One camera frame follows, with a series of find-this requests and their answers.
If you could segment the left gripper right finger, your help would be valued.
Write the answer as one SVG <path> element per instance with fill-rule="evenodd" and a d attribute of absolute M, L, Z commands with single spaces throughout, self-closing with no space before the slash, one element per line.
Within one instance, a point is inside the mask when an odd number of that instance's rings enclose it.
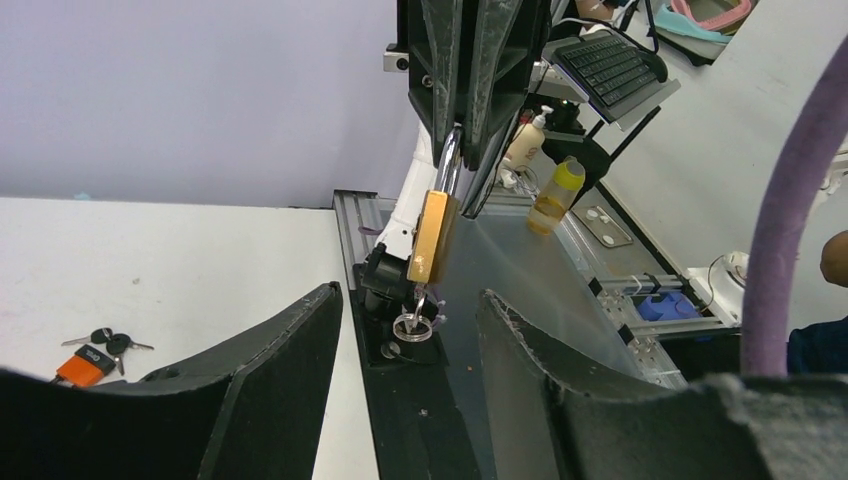
<path fill-rule="evenodd" d="M 610 369 L 500 295 L 477 311 L 501 479 L 843 479 L 847 380 L 719 374 L 673 390 Z"/>

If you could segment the black keys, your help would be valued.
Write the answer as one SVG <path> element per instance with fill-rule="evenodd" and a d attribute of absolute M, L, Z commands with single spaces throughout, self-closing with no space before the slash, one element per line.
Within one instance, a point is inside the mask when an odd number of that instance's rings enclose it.
<path fill-rule="evenodd" d="M 152 345 L 135 341 L 130 335 L 126 333 L 115 332 L 110 327 L 98 328 L 93 330 L 87 336 L 63 341 L 61 343 L 61 346 L 83 344 L 103 346 L 106 349 L 106 353 L 112 358 L 121 376 L 124 376 L 126 374 L 124 356 L 125 352 L 128 349 L 140 349 L 148 351 L 153 351 L 155 349 L 155 347 Z"/>

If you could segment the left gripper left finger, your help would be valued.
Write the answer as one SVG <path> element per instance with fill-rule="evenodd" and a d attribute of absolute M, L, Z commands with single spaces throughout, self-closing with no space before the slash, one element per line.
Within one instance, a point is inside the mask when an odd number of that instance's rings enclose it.
<path fill-rule="evenodd" d="M 268 320 L 136 382 L 83 389 L 1 374 L 5 479 L 308 479 L 344 292 L 324 283 Z"/>

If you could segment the small brass padlock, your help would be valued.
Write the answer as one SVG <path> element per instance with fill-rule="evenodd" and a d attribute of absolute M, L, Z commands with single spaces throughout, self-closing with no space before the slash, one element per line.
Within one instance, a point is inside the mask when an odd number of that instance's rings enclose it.
<path fill-rule="evenodd" d="M 456 124 L 445 139 L 434 189 L 425 196 L 408 260 L 411 282 L 437 284 L 444 276 L 459 208 L 462 136 L 462 127 Z"/>

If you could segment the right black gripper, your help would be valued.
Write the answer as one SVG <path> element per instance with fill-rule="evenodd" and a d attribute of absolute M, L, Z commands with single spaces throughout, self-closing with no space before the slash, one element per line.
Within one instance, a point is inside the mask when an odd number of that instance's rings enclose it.
<path fill-rule="evenodd" d="M 481 168 L 495 134 L 538 81 L 550 1 L 398 1 L 396 72 L 430 135 L 433 163 L 463 124 L 463 160 Z M 460 87 L 467 87 L 460 105 Z"/>

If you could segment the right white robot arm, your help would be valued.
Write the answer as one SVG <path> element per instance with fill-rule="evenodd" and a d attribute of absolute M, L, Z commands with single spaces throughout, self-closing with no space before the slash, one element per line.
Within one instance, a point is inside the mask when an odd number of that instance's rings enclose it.
<path fill-rule="evenodd" d="M 419 134 L 399 198 L 361 274 L 360 302 L 392 320 L 442 277 L 459 217 L 483 203 L 551 27 L 547 1 L 401 1 L 384 54 Z"/>

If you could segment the orange black padlock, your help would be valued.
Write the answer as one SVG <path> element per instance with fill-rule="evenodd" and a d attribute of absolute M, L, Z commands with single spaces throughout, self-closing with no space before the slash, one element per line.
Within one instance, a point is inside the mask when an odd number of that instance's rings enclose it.
<path fill-rule="evenodd" d="M 115 368 L 116 362 L 109 354 L 83 345 L 56 370 L 51 383 L 87 388 L 98 384 Z"/>

